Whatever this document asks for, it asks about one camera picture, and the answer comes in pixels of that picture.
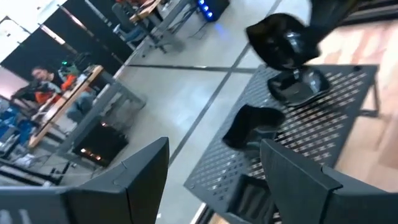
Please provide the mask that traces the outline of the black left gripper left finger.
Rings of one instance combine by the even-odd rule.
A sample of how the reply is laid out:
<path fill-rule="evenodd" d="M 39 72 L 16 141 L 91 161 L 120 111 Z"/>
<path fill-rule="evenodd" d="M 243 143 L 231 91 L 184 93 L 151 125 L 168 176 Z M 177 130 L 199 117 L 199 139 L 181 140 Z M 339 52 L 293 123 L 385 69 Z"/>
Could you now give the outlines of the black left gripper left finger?
<path fill-rule="evenodd" d="M 155 223 L 169 166 L 158 138 L 119 165 L 75 187 L 1 187 L 1 223 Z"/>

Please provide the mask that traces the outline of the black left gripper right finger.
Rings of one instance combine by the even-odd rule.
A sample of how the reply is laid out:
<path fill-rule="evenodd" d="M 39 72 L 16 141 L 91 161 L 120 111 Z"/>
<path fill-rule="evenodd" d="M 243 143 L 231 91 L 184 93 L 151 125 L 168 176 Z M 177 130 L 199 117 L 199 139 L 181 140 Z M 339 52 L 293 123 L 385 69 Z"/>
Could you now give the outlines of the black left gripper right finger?
<path fill-rule="evenodd" d="M 397 224 L 397 194 L 298 154 L 273 140 L 261 163 L 283 223 Z"/>

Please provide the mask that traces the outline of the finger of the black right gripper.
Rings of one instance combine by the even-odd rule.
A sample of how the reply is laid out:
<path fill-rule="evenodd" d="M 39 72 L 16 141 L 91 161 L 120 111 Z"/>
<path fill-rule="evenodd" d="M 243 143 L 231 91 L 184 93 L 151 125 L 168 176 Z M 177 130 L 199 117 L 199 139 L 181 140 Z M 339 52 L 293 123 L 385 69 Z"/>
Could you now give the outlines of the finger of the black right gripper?
<path fill-rule="evenodd" d="M 359 0 L 311 0 L 310 23 L 305 38 L 319 43 L 344 19 L 357 10 Z"/>

